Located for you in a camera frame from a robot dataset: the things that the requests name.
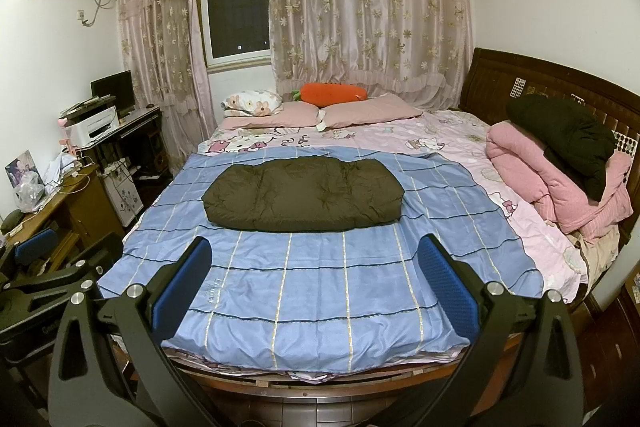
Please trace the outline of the pink pillow left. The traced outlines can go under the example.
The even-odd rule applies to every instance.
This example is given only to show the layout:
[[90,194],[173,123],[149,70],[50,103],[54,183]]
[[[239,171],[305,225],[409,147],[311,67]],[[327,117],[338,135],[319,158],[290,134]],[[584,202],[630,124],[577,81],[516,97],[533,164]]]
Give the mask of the pink pillow left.
[[319,109],[314,104],[303,101],[284,102],[280,112],[270,116],[226,117],[219,126],[220,130],[266,129],[314,127],[317,124]]

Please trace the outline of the dark olive hooded jacket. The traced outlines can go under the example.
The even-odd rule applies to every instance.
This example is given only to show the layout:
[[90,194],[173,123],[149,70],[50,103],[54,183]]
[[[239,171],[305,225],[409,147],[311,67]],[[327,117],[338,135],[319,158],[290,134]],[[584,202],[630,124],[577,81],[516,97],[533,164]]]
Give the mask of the dark olive hooded jacket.
[[202,202],[208,220],[227,229],[344,232],[399,220],[404,196],[376,159],[309,156],[230,166]]

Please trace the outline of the wooden side desk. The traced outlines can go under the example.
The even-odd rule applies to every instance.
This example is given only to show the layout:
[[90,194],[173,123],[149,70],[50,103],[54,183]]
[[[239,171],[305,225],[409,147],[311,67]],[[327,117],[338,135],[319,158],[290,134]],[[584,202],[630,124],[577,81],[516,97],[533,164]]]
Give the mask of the wooden side desk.
[[[52,251],[36,254],[24,262],[17,259],[17,249],[39,233],[54,234]],[[69,176],[43,208],[25,218],[17,233],[1,251],[1,273],[9,279],[31,277],[62,269],[77,259],[88,247],[107,234],[125,235],[108,198],[99,169],[95,165]]]

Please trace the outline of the pink pillow right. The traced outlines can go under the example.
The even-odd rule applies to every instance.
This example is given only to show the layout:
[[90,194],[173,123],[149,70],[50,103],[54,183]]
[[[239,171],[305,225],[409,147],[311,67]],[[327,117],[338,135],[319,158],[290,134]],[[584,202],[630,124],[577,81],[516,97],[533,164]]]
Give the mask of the pink pillow right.
[[399,96],[385,93],[364,101],[332,104],[319,110],[317,130],[341,129],[362,124],[379,124],[396,119],[419,117],[422,110]]

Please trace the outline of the dark wooden headboard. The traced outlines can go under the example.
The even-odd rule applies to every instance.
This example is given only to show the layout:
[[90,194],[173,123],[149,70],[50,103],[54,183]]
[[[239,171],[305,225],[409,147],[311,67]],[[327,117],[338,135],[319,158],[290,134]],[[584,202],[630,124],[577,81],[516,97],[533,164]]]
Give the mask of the dark wooden headboard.
[[[499,122],[510,121],[506,115],[506,104],[512,98],[528,94],[573,100],[611,129],[615,142],[622,136],[631,146],[639,144],[638,95],[585,72],[533,57],[475,50],[470,72],[463,83],[459,107],[491,127]],[[631,157],[631,167],[626,187],[631,199],[632,215],[617,223],[622,245],[628,243],[639,217],[639,156],[628,155]]]

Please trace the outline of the beige cloth under quilt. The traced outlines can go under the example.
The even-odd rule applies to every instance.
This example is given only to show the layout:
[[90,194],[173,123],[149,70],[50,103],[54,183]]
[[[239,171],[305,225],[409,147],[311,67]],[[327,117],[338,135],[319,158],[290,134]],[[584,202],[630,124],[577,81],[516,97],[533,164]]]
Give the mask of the beige cloth under quilt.
[[598,239],[585,239],[582,233],[576,231],[567,238],[580,250],[582,260],[587,265],[587,291],[590,293],[600,277],[611,268],[618,256],[620,231],[613,225],[611,230]]

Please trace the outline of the pink cartoon print bedsheet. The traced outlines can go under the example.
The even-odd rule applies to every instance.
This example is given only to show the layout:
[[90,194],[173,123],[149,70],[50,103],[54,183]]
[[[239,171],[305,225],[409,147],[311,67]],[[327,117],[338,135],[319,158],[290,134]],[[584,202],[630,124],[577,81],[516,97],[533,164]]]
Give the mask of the pink cartoon print bedsheet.
[[526,254],[544,278],[544,287],[559,291],[567,303],[584,293],[587,265],[580,251],[553,223],[542,219],[532,204],[508,187],[486,156],[487,124],[468,113],[425,112],[396,119],[318,131],[314,127],[235,129],[214,131],[198,144],[198,153],[254,152],[263,147],[342,146],[359,150],[422,155],[437,153],[468,169],[501,209],[521,237]]

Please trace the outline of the blue plaid bed cover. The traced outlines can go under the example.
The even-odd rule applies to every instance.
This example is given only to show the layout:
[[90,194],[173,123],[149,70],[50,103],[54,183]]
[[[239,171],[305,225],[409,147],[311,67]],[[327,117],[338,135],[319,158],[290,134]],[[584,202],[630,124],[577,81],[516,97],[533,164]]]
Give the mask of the blue plaid bed cover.
[[243,369],[347,374],[412,357],[446,360],[465,345],[420,270],[426,234],[484,282],[526,297],[544,290],[503,211],[468,170],[436,153],[376,154],[405,191],[393,225],[288,234],[207,219],[202,195],[227,168],[309,156],[303,147],[191,156],[125,239],[102,294],[149,282],[204,237],[213,258],[171,348]]

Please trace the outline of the pink folded quilt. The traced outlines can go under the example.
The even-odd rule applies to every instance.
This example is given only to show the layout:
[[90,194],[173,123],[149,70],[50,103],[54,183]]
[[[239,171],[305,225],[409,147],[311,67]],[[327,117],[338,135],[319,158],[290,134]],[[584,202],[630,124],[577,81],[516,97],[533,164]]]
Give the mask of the pink folded quilt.
[[532,204],[542,219],[562,233],[578,231],[585,239],[600,239],[632,215],[626,187],[631,157],[616,152],[605,167],[605,191],[593,202],[563,171],[544,157],[542,143],[510,121],[491,126],[486,155],[503,182]]

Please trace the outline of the floral white pillow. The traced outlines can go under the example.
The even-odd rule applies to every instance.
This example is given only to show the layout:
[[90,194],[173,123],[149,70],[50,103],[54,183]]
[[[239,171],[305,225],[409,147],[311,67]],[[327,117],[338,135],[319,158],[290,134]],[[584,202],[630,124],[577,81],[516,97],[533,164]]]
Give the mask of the floral white pillow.
[[282,98],[268,90],[246,90],[221,102],[226,117],[266,117],[281,110]]

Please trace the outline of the pink pillow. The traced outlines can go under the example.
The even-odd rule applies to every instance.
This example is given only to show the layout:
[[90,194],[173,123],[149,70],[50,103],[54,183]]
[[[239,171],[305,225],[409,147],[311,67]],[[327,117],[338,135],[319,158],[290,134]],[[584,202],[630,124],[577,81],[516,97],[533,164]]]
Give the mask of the pink pillow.
[[341,129],[362,124],[379,124],[396,119],[419,117],[422,110],[399,96],[385,93],[364,101],[332,104],[319,110],[317,130]]
[[266,129],[314,127],[317,124],[319,109],[314,104],[303,101],[284,102],[280,112],[270,116],[226,117],[219,126],[220,130]]

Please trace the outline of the wooden bed frame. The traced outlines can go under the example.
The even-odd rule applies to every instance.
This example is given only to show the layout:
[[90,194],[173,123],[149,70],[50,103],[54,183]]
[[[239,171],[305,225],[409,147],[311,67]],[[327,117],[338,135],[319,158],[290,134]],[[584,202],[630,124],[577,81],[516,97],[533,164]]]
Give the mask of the wooden bed frame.
[[359,373],[322,376],[258,369],[237,369],[214,364],[180,350],[167,348],[165,355],[184,375],[191,377],[210,395],[231,399],[293,404],[343,403],[375,400],[382,395],[399,395],[422,384],[440,385],[462,362],[396,364]]

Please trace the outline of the black folded garment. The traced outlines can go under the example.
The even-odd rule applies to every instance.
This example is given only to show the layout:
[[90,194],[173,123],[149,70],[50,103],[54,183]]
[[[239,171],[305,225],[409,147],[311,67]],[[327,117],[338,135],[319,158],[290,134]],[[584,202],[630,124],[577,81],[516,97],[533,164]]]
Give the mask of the black folded garment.
[[522,95],[506,104],[512,124],[544,144],[544,156],[593,202],[606,187],[605,169],[615,150],[613,131],[579,103],[540,94]]

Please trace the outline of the framed photo on desk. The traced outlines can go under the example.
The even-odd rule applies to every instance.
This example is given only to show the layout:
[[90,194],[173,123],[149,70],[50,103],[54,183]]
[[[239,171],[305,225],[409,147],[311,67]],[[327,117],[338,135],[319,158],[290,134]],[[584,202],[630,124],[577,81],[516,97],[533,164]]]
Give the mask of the framed photo on desk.
[[29,150],[25,150],[24,153],[21,153],[17,158],[10,161],[9,164],[4,167],[4,170],[6,170],[6,175],[13,188],[17,188],[20,185],[25,174],[35,173],[37,179],[40,180],[40,174]]

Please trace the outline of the white floral paper bag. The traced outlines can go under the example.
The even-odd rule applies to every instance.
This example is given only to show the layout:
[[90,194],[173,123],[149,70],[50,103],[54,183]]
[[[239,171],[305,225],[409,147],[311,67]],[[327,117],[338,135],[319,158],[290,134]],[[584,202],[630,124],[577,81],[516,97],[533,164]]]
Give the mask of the white floral paper bag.
[[143,202],[126,168],[104,172],[103,183],[116,215],[124,228],[129,227],[143,209]]

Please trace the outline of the black computer monitor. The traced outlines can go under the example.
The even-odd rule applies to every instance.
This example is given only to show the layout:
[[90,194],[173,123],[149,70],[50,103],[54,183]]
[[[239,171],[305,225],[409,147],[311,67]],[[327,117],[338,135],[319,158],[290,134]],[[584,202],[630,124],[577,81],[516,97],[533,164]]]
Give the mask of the black computer monitor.
[[136,108],[130,70],[94,80],[91,83],[91,93],[93,96],[114,96],[119,118],[124,118]]

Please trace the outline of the wooden nightstand with papers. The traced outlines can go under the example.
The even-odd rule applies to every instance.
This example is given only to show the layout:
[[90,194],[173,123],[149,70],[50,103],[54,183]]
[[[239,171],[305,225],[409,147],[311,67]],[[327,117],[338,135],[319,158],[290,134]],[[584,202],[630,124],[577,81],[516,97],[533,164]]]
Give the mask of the wooden nightstand with papers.
[[639,265],[604,310],[586,300],[573,311],[572,321],[587,413],[639,379]]

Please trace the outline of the orange carrot plush pillow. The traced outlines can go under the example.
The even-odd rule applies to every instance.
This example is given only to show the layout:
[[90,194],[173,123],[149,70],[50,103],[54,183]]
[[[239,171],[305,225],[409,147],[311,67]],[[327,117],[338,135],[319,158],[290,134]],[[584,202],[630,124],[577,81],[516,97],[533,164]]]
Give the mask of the orange carrot plush pillow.
[[367,91],[363,88],[341,83],[310,82],[292,92],[293,101],[302,101],[317,107],[366,101],[367,98]]

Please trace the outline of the pink lace curtain left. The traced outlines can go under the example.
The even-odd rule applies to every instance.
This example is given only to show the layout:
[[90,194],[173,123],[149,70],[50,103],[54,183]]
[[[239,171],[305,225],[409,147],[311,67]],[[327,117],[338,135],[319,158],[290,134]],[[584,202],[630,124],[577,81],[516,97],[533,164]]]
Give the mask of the pink lace curtain left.
[[198,2],[118,0],[118,18],[134,95],[160,108],[168,164],[177,171],[216,127]]

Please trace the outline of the dark computer desk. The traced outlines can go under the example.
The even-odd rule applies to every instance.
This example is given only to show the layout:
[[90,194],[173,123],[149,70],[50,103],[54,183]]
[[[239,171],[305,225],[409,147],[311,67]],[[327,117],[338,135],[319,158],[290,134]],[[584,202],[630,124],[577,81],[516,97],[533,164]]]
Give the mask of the dark computer desk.
[[162,124],[159,107],[135,110],[117,129],[87,147],[78,148],[77,154],[93,161],[103,174],[109,165],[123,159],[146,209],[172,180]]

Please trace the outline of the white printer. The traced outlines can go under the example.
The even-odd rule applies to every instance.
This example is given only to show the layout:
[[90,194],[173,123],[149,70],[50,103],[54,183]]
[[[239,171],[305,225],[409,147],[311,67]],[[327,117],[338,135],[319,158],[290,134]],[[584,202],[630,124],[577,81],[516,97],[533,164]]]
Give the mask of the white printer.
[[73,148],[84,148],[119,127],[114,95],[94,96],[66,109],[58,118]]

